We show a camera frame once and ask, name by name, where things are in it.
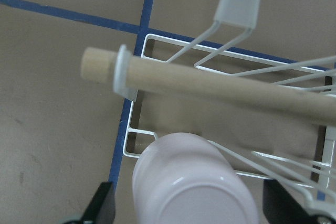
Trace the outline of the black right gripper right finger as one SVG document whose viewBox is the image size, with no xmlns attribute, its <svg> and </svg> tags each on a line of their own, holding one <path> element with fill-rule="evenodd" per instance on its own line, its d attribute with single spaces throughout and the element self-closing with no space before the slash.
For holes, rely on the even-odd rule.
<svg viewBox="0 0 336 224">
<path fill-rule="evenodd" d="M 277 180 L 264 180 L 262 203 L 264 216 L 271 224 L 315 223 Z"/>
</svg>

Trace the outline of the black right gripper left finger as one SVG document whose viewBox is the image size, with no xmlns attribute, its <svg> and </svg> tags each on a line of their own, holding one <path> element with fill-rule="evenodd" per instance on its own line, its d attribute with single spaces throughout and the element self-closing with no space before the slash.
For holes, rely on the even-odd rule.
<svg viewBox="0 0 336 224">
<path fill-rule="evenodd" d="M 115 212 L 113 182 L 103 182 L 84 211 L 81 223 L 113 223 Z"/>
</svg>

